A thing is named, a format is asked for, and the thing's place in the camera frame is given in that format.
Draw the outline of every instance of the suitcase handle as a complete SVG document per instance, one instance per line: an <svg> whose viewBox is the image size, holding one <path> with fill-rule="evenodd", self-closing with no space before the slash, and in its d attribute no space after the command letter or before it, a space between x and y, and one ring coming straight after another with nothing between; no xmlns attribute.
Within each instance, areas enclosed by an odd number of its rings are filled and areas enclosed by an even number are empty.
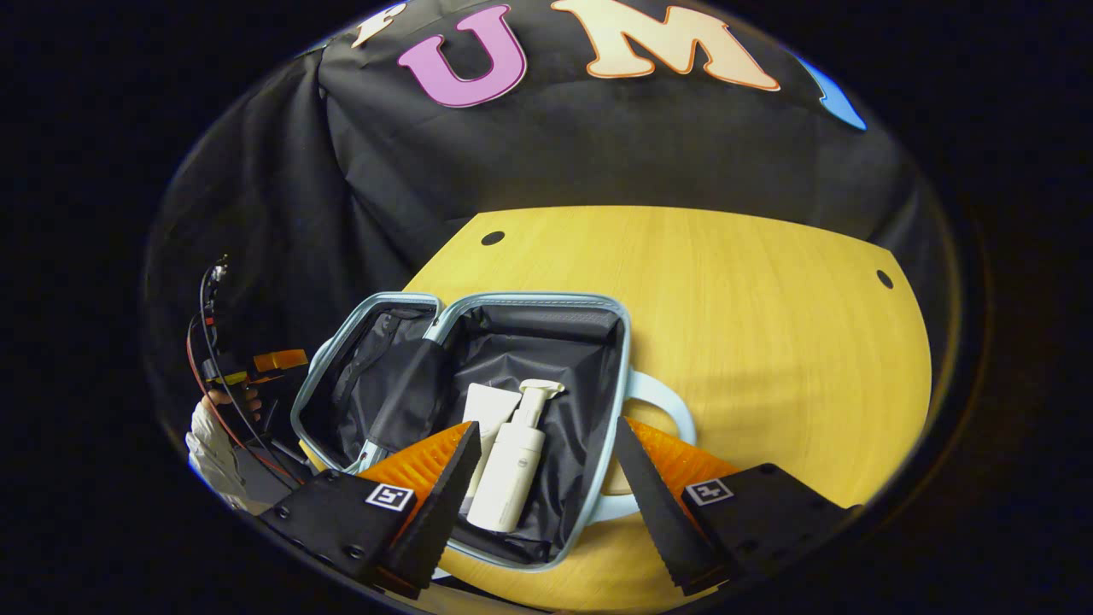
<svg viewBox="0 0 1093 615"><path fill-rule="evenodd" d="M686 410L686 404L683 403L683 400L665 383L631 368L626 379L626 399L648 402L665 411L675 422L680 440L687 445L695 443L694 419L691 418L691 412ZM608 438L611 439L611 447L613 448L613 423L611 424ZM637 512L637 500L634 499L633 494L625 496L600 496L588 523L610 521L635 512Z"/></svg>

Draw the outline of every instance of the open suitcase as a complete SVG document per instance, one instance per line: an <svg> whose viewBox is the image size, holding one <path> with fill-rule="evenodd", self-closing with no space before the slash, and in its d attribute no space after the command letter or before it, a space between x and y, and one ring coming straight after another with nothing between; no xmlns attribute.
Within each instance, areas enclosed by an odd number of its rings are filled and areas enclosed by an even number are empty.
<svg viewBox="0 0 1093 615"><path fill-rule="evenodd" d="M292 426L322 463L356 473L462 423L471 383L563 383L539 423L545 443L517 529L489 532L460 515L448 542L495 566L548 570L586 525L637 512L634 496L600 494L625 400L662 409L695 442L680 397L630 367L630 341L625 307L598 294L483 293L445 309L431 294L378 293L315 354Z"/></svg>

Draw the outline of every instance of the red wire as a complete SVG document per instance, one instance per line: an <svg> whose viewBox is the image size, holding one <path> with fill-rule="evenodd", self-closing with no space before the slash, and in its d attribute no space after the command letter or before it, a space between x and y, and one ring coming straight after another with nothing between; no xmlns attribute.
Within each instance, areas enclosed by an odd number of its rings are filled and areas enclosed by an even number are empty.
<svg viewBox="0 0 1093 615"><path fill-rule="evenodd" d="M204 383L201 382L201 377L198 376L198 367L193 363L193 348L192 348L192 345L190 344L190 334L192 332L193 332L193 328L190 328L186 332L186 357L190 362L190 370L193 372L193 379L198 381L198 388L201 390L201 395L202 395L201 402L204 403L204 398L209 398L209 392L205 391ZM246 447L243 446L243 442L239 441L239 438L235 436L235 433L233 433L231 430L231 428L227 427L227 424L224 423L223 417L220 416L220 412L216 410L216 404L214 404L212 402L212 398L209 398L209 407L212 410L212 414L213 414L213 416L216 417L216 421L220 422L221 427L224 428L224 431L226 431L227 435L232 437L232 440L235 440L235 443L238 445L240 449L246 449ZM273 462L267 460L266 458L259 456L258 453L255 453L255 458L257 458L260 462L262 462L263 464L266 464L268 468L270 468L272 470L275 470L275 471L280 472L281 474L287 476L289 478L292 478L296 483L299 483L301 485L303 485L303 483L298 478L296 478L295 476L293 476L293 475L289 474L287 472L281 470Z"/></svg>

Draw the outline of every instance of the cable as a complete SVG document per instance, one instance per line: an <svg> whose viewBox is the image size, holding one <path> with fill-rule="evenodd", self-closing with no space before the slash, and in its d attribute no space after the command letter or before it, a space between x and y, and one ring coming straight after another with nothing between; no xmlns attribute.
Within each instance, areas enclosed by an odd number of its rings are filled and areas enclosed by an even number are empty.
<svg viewBox="0 0 1093 615"><path fill-rule="evenodd" d="M210 359L212 359L212 366L213 368L216 369L216 378L219 378L220 382L224 386L224 392L227 393L227 398L232 401L232 405L235 406L235 411L239 413L239 418L243 419L243 424L247 426L247 429L250 431L250 435L255 437L255 440L258 440L258 443L261 445L266 453L278 462L278 465L281 466L281 470L285 471L286 474L292 476L292 478L296 483L303 485L304 482L301 481L296 475L292 474L292 472L289 472L289 469L286 469L284 464L281 463L281 460L277 459L277 456L274 456L273 452L270 451L269 447L266 446L266 442L262 442L262 439L258 437L258 433L255 431L255 427L250 425L250 422L247 421L247 415L246 413L243 412L243 406L240 406L239 403L236 402L235 395L232 395L232 389L227 386L227 381L224 379L224 374L220 371L220 364L216 362L216 352L213 351L212 339L209 338L209 321L205 319L205 314L204 314L205 280L209 279L209 273L211 273L212 270L213 268L209 267L208 269L205 269L204 274L201 275L201 286L198 288L198 314L201 316L201 330L204 332L205 345L209 347L209 357Z"/></svg>
<svg viewBox="0 0 1093 615"><path fill-rule="evenodd" d="M193 331L193 322L195 322L195 321L197 321L197 317L193 317L192 319L190 319L190 326L189 326L189 328L188 328L188 329L186 330L186 357L187 357L187 358L189 359L189 362L190 362L190 370L191 370L191 371L193 372L193 380L196 380L196 381L197 381L197 383L198 383L198 389L200 389L200 390L201 390L201 395L202 395L202 398L208 398L208 397L209 397L209 391L208 391L208 390L205 390L205 388L204 388L204 383L203 383L203 382L201 382L201 377L200 377L200 376L198 375L198 367L197 367L197 365L196 365L196 364L193 363L193 345L192 345L192 344L191 344L191 342L190 342L190 333L191 333L191 332ZM232 437L232 440L234 440L234 441L235 441L235 443L236 443L236 445L238 445L238 447L239 447L240 449L246 449L246 450L247 450L248 452L250 452L250 454L251 454L251 456L254 456L254 457L255 457L255 459L257 459L257 460L258 460L258 461L260 461L261 463L266 464L266 465L267 465L268 468L271 468L271 469L273 469L273 470L275 470L275 471L280 472L281 474L284 474L284 475L285 475L285 476L287 476L289 478L292 478L292 477L293 477L293 476L292 476L291 474L287 474L287 473L286 473L285 471L283 471L283 470L281 470L280 468L278 468L278 466L273 465L273 462L271 462L271 461L267 460L266 458L263 458L263 457L261 457L261 456L259 456L259 454L255 453L254 451L250 451L250 449L249 449L249 448L247 448L247 447L244 447L244 446L243 446L243 442L242 442L242 441L239 440L239 437L238 437L238 436L236 436L236 435L235 435L235 433L234 433L234 431L232 431L232 428L227 426L227 423L226 423L226 422L224 421L224 417L220 416L220 411L218 411L218 410L216 410L216 404L214 404L214 403L212 402L212 399L211 399L211 398L209 399L209 405L210 405L210 407L211 407L211 410L212 410L212 414L213 414L213 416L214 416L214 417L216 417L216 421L218 421L218 422L220 422L220 426L224 428L224 431L226 431L226 433L227 433L227 435Z"/></svg>

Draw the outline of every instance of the letter m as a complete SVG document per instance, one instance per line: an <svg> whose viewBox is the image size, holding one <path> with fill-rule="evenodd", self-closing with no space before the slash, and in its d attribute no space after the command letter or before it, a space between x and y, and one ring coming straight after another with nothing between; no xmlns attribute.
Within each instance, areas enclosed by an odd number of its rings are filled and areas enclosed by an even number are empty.
<svg viewBox="0 0 1093 615"><path fill-rule="evenodd" d="M702 45L709 58L703 69L712 76L772 92L780 88L729 33L729 26L705 13L669 7L665 21L658 22L615 0L557 0L551 8L573 13L585 27L596 51L596 59L588 64L592 76L615 79L651 73L656 64L634 55L630 40L680 74L691 72L695 47Z"/></svg>

